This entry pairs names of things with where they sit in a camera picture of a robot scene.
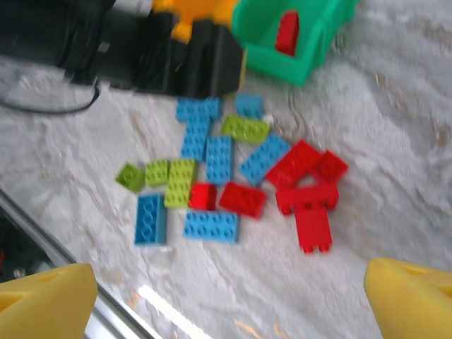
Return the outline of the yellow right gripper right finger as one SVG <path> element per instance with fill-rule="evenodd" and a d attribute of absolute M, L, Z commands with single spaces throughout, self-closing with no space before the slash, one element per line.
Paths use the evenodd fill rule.
<path fill-rule="evenodd" d="M 373 258 L 364 290 L 383 338 L 450 338 L 451 273 Z"/>

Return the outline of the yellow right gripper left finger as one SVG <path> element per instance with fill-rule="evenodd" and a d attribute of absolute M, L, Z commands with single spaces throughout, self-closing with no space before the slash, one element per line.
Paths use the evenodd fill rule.
<path fill-rule="evenodd" d="M 97 298 L 92 266 L 73 263 L 1 283 L 2 338 L 82 338 Z"/>

